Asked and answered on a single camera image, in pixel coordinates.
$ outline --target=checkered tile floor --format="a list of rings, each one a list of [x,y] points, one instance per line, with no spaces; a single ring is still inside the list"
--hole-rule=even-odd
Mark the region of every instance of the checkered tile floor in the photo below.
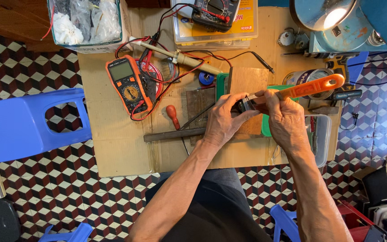
[[[387,58],[387,54],[372,56]],[[387,61],[366,64],[360,83],[387,81]],[[70,50],[34,53],[22,43],[0,36],[0,100],[82,87],[77,55]],[[380,167],[387,156],[387,84],[362,86],[362,98],[345,103],[335,160],[324,168],[323,178],[335,199],[353,203],[359,185],[351,174],[365,166]],[[49,127],[68,132],[82,127],[76,106],[61,104],[46,112]],[[237,168],[253,218],[269,234],[274,204],[296,209],[296,192],[288,165]],[[94,227],[93,241],[124,238],[145,205],[144,193],[159,180],[159,174],[100,178],[88,140],[36,156],[0,163],[0,173],[13,202],[24,241],[37,241],[50,224],[56,232],[68,232],[81,222]]]

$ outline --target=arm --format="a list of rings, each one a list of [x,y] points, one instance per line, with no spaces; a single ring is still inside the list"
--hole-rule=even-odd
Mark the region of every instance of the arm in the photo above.
[[[218,100],[209,113],[204,138],[196,143],[191,155],[144,208],[127,236],[127,241],[159,241],[185,215],[202,175],[218,150],[241,124],[260,113],[249,111],[231,117],[231,107],[246,95],[224,95]]]
[[[353,241],[339,213],[310,149],[304,123],[304,109],[287,99],[280,101],[277,90],[265,90],[266,104],[257,110],[270,116],[273,139],[285,151],[297,191],[297,219],[301,241]]]

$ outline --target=tin can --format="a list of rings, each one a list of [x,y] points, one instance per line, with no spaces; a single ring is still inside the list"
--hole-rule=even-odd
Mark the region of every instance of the tin can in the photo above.
[[[334,74],[334,72],[326,68],[311,69],[308,71],[294,71],[289,73],[283,79],[283,85],[301,85],[308,81],[327,77],[332,74]],[[311,100],[324,100],[327,97],[329,97],[333,91],[334,90],[329,90],[321,93],[316,93],[313,95],[303,96],[303,98],[311,99]]]

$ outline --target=analog multimeter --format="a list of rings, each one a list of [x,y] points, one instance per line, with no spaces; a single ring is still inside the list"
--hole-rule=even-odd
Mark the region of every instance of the analog multimeter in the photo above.
[[[152,102],[144,92],[142,75],[134,58],[125,55],[107,62],[105,68],[111,84],[117,90],[129,115],[141,100],[144,101],[143,104],[137,107],[133,114],[148,112],[152,109]]]
[[[229,22],[214,17],[206,12],[198,13],[192,11],[192,20],[194,23],[205,25],[212,30],[227,32],[232,27],[232,22],[237,14],[238,6],[241,0],[195,0],[195,5],[214,14],[229,17]]]

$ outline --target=blue plastic stool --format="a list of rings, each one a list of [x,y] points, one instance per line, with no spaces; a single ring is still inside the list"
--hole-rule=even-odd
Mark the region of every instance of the blue plastic stool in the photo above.
[[[297,218],[297,212],[286,212],[283,208],[276,204],[271,207],[270,214],[276,221],[274,225],[274,242],[280,241],[280,232],[283,230],[292,242],[301,242],[298,225],[292,220]]]
[[[92,138],[89,118],[83,105],[81,88],[57,90],[0,101],[0,162],[43,153]],[[45,120],[47,109],[65,102],[75,102],[83,128],[57,133]]]
[[[38,242],[59,240],[66,242],[87,242],[87,238],[93,231],[92,226],[90,226],[88,223],[81,223],[74,232],[49,234],[49,231],[52,227],[53,225],[50,225],[46,228],[46,231]]]

